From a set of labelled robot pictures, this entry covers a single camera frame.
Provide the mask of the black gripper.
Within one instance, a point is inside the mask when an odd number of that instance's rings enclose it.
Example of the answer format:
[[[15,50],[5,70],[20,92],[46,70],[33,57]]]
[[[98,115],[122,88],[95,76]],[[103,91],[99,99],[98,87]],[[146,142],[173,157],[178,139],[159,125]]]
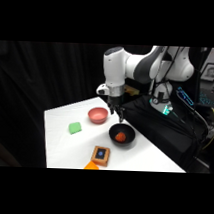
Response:
[[[125,109],[122,107],[123,105],[123,96],[116,96],[116,97],[107,97],[107,105],[110,108],[111,114],[114,114],[114,110],[118,111],[119,122],[123,122],[124,120],[124,112]]]

